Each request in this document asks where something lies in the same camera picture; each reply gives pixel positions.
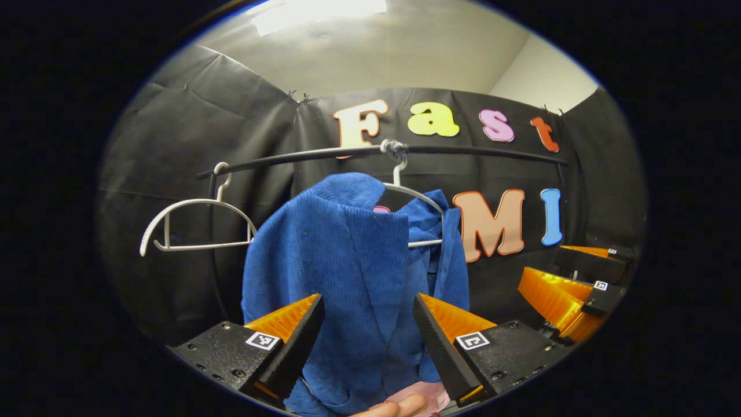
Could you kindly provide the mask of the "blue jacket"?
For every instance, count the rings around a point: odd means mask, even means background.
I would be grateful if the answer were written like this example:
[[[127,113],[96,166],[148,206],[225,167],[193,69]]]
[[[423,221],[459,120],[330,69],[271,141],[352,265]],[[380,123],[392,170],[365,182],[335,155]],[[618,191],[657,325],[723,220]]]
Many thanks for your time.
[[[439,189],[395,212],[375,212],[386,193],[364,173],[326,177],[258,229],[243,274],[246,323],[320,294],[325,318],[285,405],[302,417],[362,412],[416,382],[441,378],[413,317],[418,293],[470,308],[461,211]],[[410,241],[442,244],[408,248]]]

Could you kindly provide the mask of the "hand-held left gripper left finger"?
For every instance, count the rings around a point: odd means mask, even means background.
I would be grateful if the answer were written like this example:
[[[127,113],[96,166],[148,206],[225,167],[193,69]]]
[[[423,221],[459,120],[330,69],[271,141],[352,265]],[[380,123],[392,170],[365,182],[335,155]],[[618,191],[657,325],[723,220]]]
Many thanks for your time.
[[[323,296],[314,294],[249,324],[220,322],[172,352],[217,385],[282,406],[302,376],[324,319]]]

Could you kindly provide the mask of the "pink laundry hamper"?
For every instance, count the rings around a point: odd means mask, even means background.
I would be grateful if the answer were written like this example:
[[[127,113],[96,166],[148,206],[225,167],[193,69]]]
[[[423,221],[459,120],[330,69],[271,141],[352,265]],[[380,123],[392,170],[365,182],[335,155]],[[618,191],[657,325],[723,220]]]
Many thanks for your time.
[[[426,408],[410,417],[439,417],[439,412],[450,403],[450,397],[442,383],[416,382],[389,396],[386,402],[401,402],[412,395],[424,396]]]

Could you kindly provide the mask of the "white plastic hanger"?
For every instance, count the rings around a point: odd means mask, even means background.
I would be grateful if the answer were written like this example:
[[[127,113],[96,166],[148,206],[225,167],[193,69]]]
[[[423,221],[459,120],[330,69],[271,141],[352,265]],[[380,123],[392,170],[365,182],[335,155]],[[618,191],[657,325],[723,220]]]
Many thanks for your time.
[[[442,206],[440,206],[437,202],[429,198],[424,193],[416,192],[412,188],[405,187],[401,184],[401,172],[402,170],[406,168],[408,164],[408,158],[407,156],[399,156],[396,159],[398,163],[396,164],[396,166],[394,166],[394,169],[392,170],[392,182],[383,183],[384,187],[386,187],[386,190],[392,191],[392,192],[404,193],[405,195],[424,201],[429,206],[431,206],[431,208],[433,208],[435,211],[438,212],[440,221],[441,221],[441,227],[444,228],[445,211],[442,208]],[[442,244],[442,242],[443,242],[442,238],[434,239],[434,240],[410,241],[408,243],[408,248],[433,246],[436,244]]]
[[[232,174],[227,174],[227,180],[222,183],[217,188],[217,195],[215,198],[196,198],[196,199],[189,199],[189,200],[181,200],[179,202],[173,203],[166,208],[159,211],[156,216],[151,219],[149,224],[146,226],[145,231],[141,235],[141,241],[140,245],[138,246],[138,253],[141,257],[146,256],[146,251],[148,250],[148,244],[152,241],[152,235],[155,231],[155,229],[158,227],[158,225],[163,224],[163,233],[164,233],[164,242],[161,243],[158,240],[153,240],[154,246],[156,249],[159,249],[163,253],[180,253],[180,251],[199,251],[199,250],[206,250],[206,249],[218,249],[218,248],[230,248],[230,247],[239,247],[239,246],[248,246],[252,243],[252,241],[255,238],[255,235],[257,233],[257,227],[254,224],[254,222],[249,219],[249,216],[246,216],[241,209],[235,207],[234,205],[230,205],[230,203],[227,203],[224,201],[224,191],[226,188],[229,187],[230,183],[232,182]],[[195,205],[207,205],[211,207],[222,207],[229,211],[232,211],[241,218],[243,218],[246,223],[248,224],[248,232],[247,232],[247,239],[245,241],[235,241],[230,243],[211,243],[211,244],[199,244],[199,245],[185,245],[185,246],[174,246],[172,243],[170,243],[170,216],[171,214],[177,210],[181,209],[183,207],[187,206],[195,206]]]

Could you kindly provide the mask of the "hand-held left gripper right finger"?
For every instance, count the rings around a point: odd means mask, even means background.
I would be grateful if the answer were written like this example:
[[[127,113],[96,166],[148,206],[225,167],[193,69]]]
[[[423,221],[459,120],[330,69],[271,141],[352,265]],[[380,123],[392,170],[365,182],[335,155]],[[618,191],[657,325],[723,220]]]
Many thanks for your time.
[[[495,324],[423,293],[415,296],[413,317],[448,396],[458,406],[507,393],[571,353],[519,320]]]

